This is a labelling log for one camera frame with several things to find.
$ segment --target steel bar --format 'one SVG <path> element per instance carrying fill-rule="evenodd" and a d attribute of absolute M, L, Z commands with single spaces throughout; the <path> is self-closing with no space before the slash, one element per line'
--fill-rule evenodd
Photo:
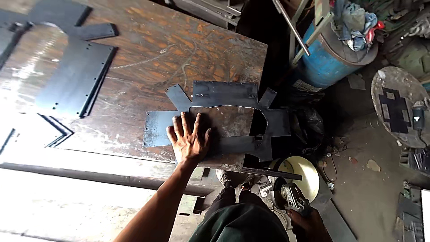
<path fill-rule="evenodd" d="M 297 32 L 297 29 L 295 28 L 294 24 L 292 23 L 290 17 L 288 16 L 287 12 L 285 11 L 284 7 L 282 6 L 281 2 L 279 0 L 272 0 L 273 3 L 276 6 L 276 9 L 278 9 L 282 15 L 284 16 L 285 20 L 287 21 L 288 25 L 290 26 L 291 31 L 293 31 L 294 35 L 297 38 L 298 43 L 300 46 L 304 49 L 307 56 L 310 56 L 310 52 L 307 49 L 306 44 L 303 42 L 303 39 L 301 39 L 300 35 Z"/>
<path fill-rule="evenodd" d="M 286 179 L 293 179 L 293 180 L 299 180 L 299 181 L 302 180 L 302 177 L 299 174 L 283 172 L 283 171 L 275 171 L 270 169 L 256 169 L 256 168 L 243 167 L 241 173 L 256 174 L 260 176 L 269 176 L 269 177 L 283 177 Z"/>
<path fill-rule="evenodd" d="M 334 14 L 332 12 L 329 12 L 325 18 L 321 20 L 319 25 L 316 27 L 316 29 L 313 31 L 313 33 L 309 36 L 308 40 L 306 41 L 306 44 L 310 46 L 317 38 L 318 35 L 323 30 L 323 27 L 326 26 L 332 19 Z M 304 52 L 303 49 L 299 50 L 297 55 L 293 59 L 293 65 L 296 65 L 298 60 L 303 56 Z"/>
<path fill-rule="evenodd" d="M 293 23 L 294 26 L 296 26 L 297 20 L 300 17 L 300 15 L 302 14 L 304 7 L 306 7 L 306 4 L 308 2 L 309 2 L 309 0 L 302 0 L 300 2 L 300 4 L 298 5 L 296 12 L 294 13 L 294 16 L 291 19 L 291 22 Z M 291 63 L 293 61 L 294 53 L 295 53 L 295 36 L 290 34 L 290 50 L 289 50 L 289 61 L 288 61 L 288 63 Z"/>

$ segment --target metal template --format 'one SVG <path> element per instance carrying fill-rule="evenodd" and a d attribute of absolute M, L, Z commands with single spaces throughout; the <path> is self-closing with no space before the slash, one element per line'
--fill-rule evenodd
<path fill-rule="evenodd" d="M 212 108 L 217 106 L 240 106 L 260 110 L 267 120 L 265 134 L 257 136 L 221 137 L 208 156 L 229 153 L 246 153 L 260 158 L 260 161 L 272 160 L 271 137 L 289 136 L 288 111 L 269 109 L 276 92 L 268 88 L 260 102 L 257 98 L 257 85 L 236 82 L 194 81 L 193 102 L 179 84 L 166 90 L 167 96 L 178 111 L 148 111 L 143 147 L 167 146 L 166 127 L 172 126 L 172 117 L 180 112 L 188 112 L 190 107 Z"/>
<path fill-rule="evenodd" d="M 36 105 L 61 117 L 86 115 L 114 52 L 113 46 L 69 37 L 60 66 L 37 96 Z"/>
<path fill-rule="evenodd" d="M 114 37 L 118 31 L 111 23 L 80 26 L 90 11 L 67 0 L 41 0 L 27 16 L 0 9 L 0 69 L 31 25 L 54 25 L 69 36 L 59 67 L 36 98 L 46 114 L 82 118 L 95 102 L 116 47 L 87 40 Z"/>

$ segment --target black metal piece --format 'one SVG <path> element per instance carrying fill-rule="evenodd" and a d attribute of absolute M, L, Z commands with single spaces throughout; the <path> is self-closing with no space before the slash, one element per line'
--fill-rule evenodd
<path fill-rule="evenodd" d="M 143 147 L 171 145 L 167 137 L 167 126 L 173 126 L 172 117 L 179 116 L 180 111 L 148 111 L 146 112 Z"/>
<path fill-rule="evenodd" d="M 54 24 L 64 32 L 83 24 L 91 8 L 66 0 L 41 0 L 28 13 L 28 19 L 35 25 Z"/>
<path fill-rule="evenodd" d="M 36 98 L 46 113 L 83 117 L 109 67 L 115 47 L 69 37 L 60 66 Z"/>
<path fill-rule="evenodd" d="M 117 28 L 111 23 L 73 27 L 66 33 L 82 40 L 97 40 L 118 36 Z"/>
<path fill-rule="evenodd" d="M 194 81 L 193 107 L 240 106 L 260 109 L 257 85 L 239 82 Z"/>
<path fill-rule="evenodd" d="M 285 179 L 293 179 L 293 180 L 302 180 L 302 176 L 299 174 L 293 174 L 283 171 L 274 171 L 269 169 L 256 169 L 256 168 L 249 168 L 249 167 L 243 167 L 242 173 L 247 174 L 256 174 L 260 176 L 270 176 L 270 177 L 282 177 Z"/>
<path fill-rule="evenodd" d="M 39 114 L 40 117 L 42 117 L 46 122 L 48 122 L 50 125 L 52 125 L 58 132 L 61 134 L 58 136 L 55 140 L 53 140 L 51 143 L 47 144 L 46 147 L 56 147 L 62 142 L 64 142 L 66 139 L 68 139 L 74 132 L 63 125 L 60 121 L 58 121 L 56 118 L 51 116 L 44 116 Z"/>
<path fill-rule="evenodd" d="M 169 97 L 170 101 L 175 105 L 178 111 L 188 112 L 190 110 L 191 101 L 179 84 L 167 88 L 166 95 Z"/>
<path fill-rule="evenodd" d="M 29 27 L 26 15 L 0 9 L 0 69 Z"/>
<path fill-rule="evenodd" d="M 257 85 L 235 82 L 193 82 L 193 102 L 179 84 L 166 90 L 167 96 L 178 111 L 147 112 L 143 147 L 170 145 L 166 127 L 172 126 L 172 117 L 180 112 L 188 112 L 190 107 L 212 108 L 217 106 L 241 106 L 260 110 L 267 119 L 266 132 L 258 136 L 222 137 L 213 142 L 208 156 L 229 153 L 246 153 L 260 158 L 260 161 L 272 160 L 271 137 L 290 135 L 288 110 L 268 109 L 276 92 L 268 88 L 261 101 L 257 98 Z"/>
<path fill-rule="evenodd" d="M 409 133 L 408 127 L 411 126 L 411 122 L 405 98 L 400 97 L 398 90 L 383 87 L 382 92 L 383 95 L 379 95 L 379 102 L 381 103 L 381 109 L 383 110 L 382 117 L 384 122 L 390 123 L 391 132 Z M 393 99 L 387 96 L 388 93 L 392 95 Z M 386 117 L 384 114 L 383 104 L 387 105 L 389 117 Z M 403 117 L 403 111 L 407 113 L 408 120 L 405 120 Z"/>

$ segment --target metal scrap piece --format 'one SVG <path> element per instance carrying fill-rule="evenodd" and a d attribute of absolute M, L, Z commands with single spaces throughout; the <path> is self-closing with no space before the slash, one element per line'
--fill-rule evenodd
<path fill-rule="evenodd" d="M 114 53 L 113 46 L 69 37 L 60 66 L 37 96 L 36 105 L 44 114 L 83 117 Z"/>
<path fill-rule="evenodd" d="M 189 111 L 190 107 L 212 108 L 217 106 L 241 106 L 260 110 L 267 119 L 265 134 L 257 136 L 221 137 L 208 157 L 229 153 L 246 153 L 260 158 L 260 161 L 272 160 L 271 137 L 290 135 L 288 111 L 268 109 L 276 92 L 268 88 L 261 98 L 257 98 L 257 85 L 235 82 L 194 81 L 193 101 L 190 102 L 179 84 L 169 87 L 166 94 L 178 111 L 147 112 L 143 147 L 170 145 L 166 127 L 172 126 L 172 117 L 180 112 Z"/>

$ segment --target dirty cloth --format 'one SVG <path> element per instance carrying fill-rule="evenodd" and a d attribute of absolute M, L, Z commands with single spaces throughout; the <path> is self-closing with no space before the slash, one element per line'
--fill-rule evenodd
<path fill-rule="evenodd" d="M 353 51 L 370 47 L 371 43 L 366 44 L 366 35 L 378 22 L 374 13 L 346 0 L 336 0 L 333 11 L 335 17 L 330 25 L 339 40 Z"/>

